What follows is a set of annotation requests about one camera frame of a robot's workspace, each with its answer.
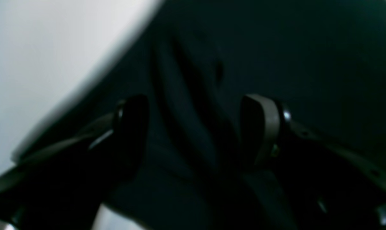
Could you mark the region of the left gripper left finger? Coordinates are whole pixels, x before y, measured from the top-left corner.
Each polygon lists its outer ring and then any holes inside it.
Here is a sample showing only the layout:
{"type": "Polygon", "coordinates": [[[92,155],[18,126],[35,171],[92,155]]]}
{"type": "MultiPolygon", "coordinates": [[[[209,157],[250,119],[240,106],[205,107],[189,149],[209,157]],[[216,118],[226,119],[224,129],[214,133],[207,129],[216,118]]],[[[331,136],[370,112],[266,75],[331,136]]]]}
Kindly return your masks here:
{"type": "Polygon", "coordinates": [[[132,96],[74,137],[20,160],[0,175],[0,222],[18,230],[90,230],[107,195],[140,167],[148,124],[147,96],[132,96]]]}

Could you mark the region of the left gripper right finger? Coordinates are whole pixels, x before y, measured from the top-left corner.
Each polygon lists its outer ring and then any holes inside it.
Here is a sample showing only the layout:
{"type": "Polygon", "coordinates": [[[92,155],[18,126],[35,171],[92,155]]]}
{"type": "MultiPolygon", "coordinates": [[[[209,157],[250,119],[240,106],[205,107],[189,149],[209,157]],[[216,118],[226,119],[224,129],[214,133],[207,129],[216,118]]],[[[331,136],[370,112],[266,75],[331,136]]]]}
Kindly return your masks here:
{"type": "Polygon", "coordinates": [[[302,230],[386,230],[386,170],[291,118],[282,102],[240,103],[243,163],[270,168],[302,230]]]}

